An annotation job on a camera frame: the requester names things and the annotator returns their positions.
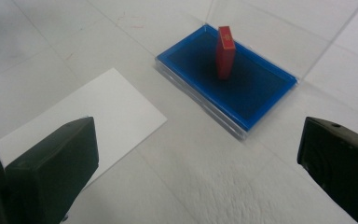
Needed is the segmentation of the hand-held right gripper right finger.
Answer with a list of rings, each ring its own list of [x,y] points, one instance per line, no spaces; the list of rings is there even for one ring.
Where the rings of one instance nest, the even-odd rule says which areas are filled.
[[[358,222],[358,133],[329,120],[307,117],[297,163]]]

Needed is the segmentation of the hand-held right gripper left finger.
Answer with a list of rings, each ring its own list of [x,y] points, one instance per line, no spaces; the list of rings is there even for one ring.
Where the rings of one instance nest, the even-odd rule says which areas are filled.
[[[62,125],[6,167],[31,224],[59,224],[99,167],[94,119]]]

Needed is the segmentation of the blue ink pad clear case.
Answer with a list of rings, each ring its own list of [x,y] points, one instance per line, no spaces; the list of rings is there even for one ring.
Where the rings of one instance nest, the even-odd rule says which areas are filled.
[[[159,72],[238,139],[299,84],[358,10],[358,0],[213,0],[193,33],[161,52]],[[236,54],[218,78],[218,28]]]

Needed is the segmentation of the red stamp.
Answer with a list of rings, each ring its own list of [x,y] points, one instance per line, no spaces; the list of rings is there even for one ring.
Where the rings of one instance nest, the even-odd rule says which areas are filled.
[[[218,28],[216,44],[216,69],[219,79],[229,79],[236,54],[235,41],[229,26]]]

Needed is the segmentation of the white paper sheet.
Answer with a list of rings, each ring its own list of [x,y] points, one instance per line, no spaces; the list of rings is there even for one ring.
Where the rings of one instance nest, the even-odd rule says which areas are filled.
[[[28,122],[0,119],[0,159],[7,166],[27,149],[76,120],[94,118],[99,151],[95,181],[166,122],[130,82],[112,68]]]

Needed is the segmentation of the white table cover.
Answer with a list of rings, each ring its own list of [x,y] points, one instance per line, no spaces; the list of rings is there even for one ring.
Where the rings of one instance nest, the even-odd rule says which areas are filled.
[[[157,71],[203,23],[299,77],[243,141]],[[308,116],[358,132],[358,0],[0,0],[0,137],[109,69],[166,122],[68,224],[355,224],[296,154]]]

